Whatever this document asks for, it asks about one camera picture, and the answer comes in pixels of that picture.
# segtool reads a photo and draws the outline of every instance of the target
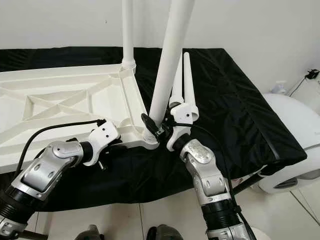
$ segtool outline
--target white floor tile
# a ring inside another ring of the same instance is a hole
[[[36,230],[37,218],[38,212],[35,212],[29,219],[28,226],[26,226],[25,230],[34,232]]]
[[[194,189],[140,205],[144,239],[149,228],[166,224],[176,228],[184,240],[208,240]]]
[[[249,224],[272,240],[319,239],[320,227],[289,192],[263,194],[248,188],[236,200]]]
[[[236,197],[247,221],[272,240],[319,239],[320,227],[289,193],[266,195],[247,189]],[[184,240],[205,240],[206,225],[193,189],[141,204],[144,237],[167,224]]]
[[[302,194],[300,189],[295,189],[291,191],[292,194],[299,200],[299,202],[305,207],[305,209],[317,219],[317,216],[313,209],[311,208],[309,202],[307,201],[306,197]]]
[[[49,240],[73,240],[90,224],[107,240],[142,240],[138,204],[112,204],[52,214]]]
[[[53,215],[53,212],[39,212],[35,232],[39,234],[48,235]]]
[[[314,212],[318,221],[320,220],[320,180],[313,184],[300,188],[307,204]]]

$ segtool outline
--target white rod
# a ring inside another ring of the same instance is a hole
[[[196,105],[194,83],[192,79],[190,56],[188,52],[183,54],[183,76],[184,76],[184,100],[191,105],[192,120],[199,118],[199,110]]]
[[[171,97],[169,99],[169,107],[172,108],[176,104],[182,104],[184,102],[184,98],[182,97],[182,53],[180,55],[180,60],[178,63],[178,67],[176,69]]]
[[[194,3],[195,0],[173,0],[171,2],[149,112],[150,118],[157,126],[160,126],[165,117]],[[144,139],[152,142],[155,137],[145,128]]]
[[[133,0],[122,0],[122,41],[123,41],[123,59],[122,67],[124,69],[135,69],[136,61],[134,59],[134,7]]]

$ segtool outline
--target white machine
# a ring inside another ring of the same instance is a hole
[[[294,98],[272,93],[263,97],[305,150],[307,159],[266,176],[257,183],[259,188],[273,194],[320,180],[320,116]]]

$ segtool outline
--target white plastic frame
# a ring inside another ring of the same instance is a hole
[[[194,0],[171,4],[150,110],[157,124],[168,105],[193,5]],[[141,120],[146,109],[134,76],[132,0],[122,0],[122,35],[121,64],[0,73],[0,174],[15,170],[27,139],[51,125],[107,119],[117,127],[120,144],[128,148],[158,146]],[[94,128],[91,124],[44,132],[30,145],[22,167],[50,142],[73,137],[85,141]]]

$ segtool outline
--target black fabric cover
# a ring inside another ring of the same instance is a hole
[[[224,175],[223,158],[233,179],[265,165],[288,166],[307,155],[228,53],[217,49],[185,49],[190,53],[197,125],[216,139],[192,129],[191,135],[211,148]],[[161,56],[159,48],[135,48],[136,81],[149,111]],[[64,47],[0,50],[0,71],[117,64],[120,47]],[[109,166],[83,165],[68,170],[43,211],[87,208],[111,203],[142,203],[192,188],[192,178],[177,153],[165,144],[100,156]],[[0,175],[1,188],[11,173]]]

